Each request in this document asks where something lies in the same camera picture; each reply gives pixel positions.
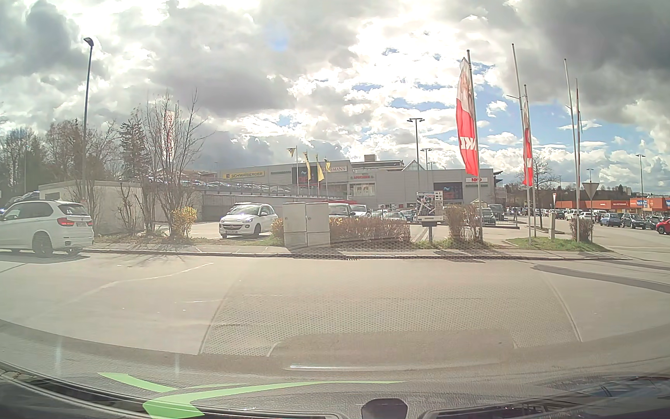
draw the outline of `schwaiberger sign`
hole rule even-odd
[[[265,176],[264,171],[246,171],[243,173],[227,173],[224,175],[226,179],[236,179],[238,177],[261,177]]]

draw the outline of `white bmw x5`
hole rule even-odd
[[[92,217],[75,202],[22,201],[0,215],[0,249],[32,250],[38,257],[77,254],[94,238]]]

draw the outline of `white opel adam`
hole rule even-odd
[[[251,235],[270,231],[278,216],[268,204],[244,203],[233,206],[228,214],[221,218],[219,234],[222,239],[229,235]]]
[[[32,250],[38,257],[54,251],[77,254],[94,237],[92,217],[74,202],[23,201],[0,215],[0,249]]]

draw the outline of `yellow flag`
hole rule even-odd
[[[303,153],[303,155],[304,161],[307,162],[307,180],[312,180],[312,167],[309,165],[309,156],[307,155],[306,151]]]
[[[317,155],[316,160],[317,160],[317,182],[322,182],[325,179],[325,174],[322,173],[322,167],[319,165],[319,155]]]

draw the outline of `flag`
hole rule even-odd
[[[522,184],[534,186],[534,159],[532,158],[532,126],[528,118],[528,98],[522,98],[521,121],[523,124],[523,165],[524,179]]]
[[[322,173],[322,167],[319,166],[319,154],[314,159],[317,161],[317,182],[322,182],[325,179],[325,174]]]
[[[307,162],[307,180],[312,180],[312,167],[309,166],[309,155],[307,155],[306,151],[303,153],[303,155],[304,161]]]
[[[456,87],[456,133],[459,137],[459,151],[465,162],[467,175],[479,177],[474,88],[470,81],[471,71],[470,62],[466,58],[462,58],[459,84]]]

